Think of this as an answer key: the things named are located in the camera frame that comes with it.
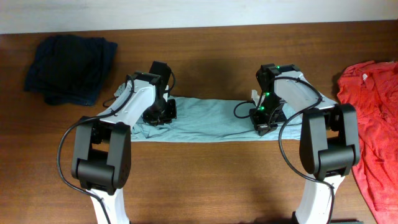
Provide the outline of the light blue t-shirt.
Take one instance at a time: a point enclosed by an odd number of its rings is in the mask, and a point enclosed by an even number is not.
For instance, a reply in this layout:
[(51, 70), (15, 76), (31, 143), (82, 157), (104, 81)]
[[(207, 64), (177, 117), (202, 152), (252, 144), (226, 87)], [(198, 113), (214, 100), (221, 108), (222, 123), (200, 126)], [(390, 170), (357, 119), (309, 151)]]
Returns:
[(142, 118), (131, 129), (132, 142), (276, 141), (280, 126), (259, 136), (249, 118), (233, 114), (238, 100), (173, 97), (177, 117), (169, 124), (151, 126)]

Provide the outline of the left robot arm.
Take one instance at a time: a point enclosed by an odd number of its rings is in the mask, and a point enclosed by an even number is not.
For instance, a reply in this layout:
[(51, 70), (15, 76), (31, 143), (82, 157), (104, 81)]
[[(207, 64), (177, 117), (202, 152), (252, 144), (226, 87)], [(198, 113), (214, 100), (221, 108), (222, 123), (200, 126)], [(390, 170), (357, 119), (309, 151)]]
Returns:
[(131, 129), (139, 119), (158, 126), (177, 117), (170, 100), (171, 68), (155, 61), (148, 72), (127, 75), (122, 93), (95, 117), (75, 126), (71, 175), (93, 202), (98, 223), (129, 223), (123, 187), (131, 170)]

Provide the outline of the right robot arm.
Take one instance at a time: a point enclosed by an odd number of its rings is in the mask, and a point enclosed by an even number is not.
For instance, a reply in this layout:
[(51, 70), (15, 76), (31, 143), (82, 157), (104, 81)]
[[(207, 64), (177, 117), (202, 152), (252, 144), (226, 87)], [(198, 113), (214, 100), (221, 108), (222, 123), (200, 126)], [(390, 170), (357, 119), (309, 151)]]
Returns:
[(331, 223), (335, 194), (360, 160), (358, 121), (351, 104), (338, 104), (316, 90), (294, 65), (261, 65), (256, 73), (261, 92), (252, 93), (249, 117), (258, 135), (284, 129), (301, 118), (299, 157), (305, 179), (292, 223)]

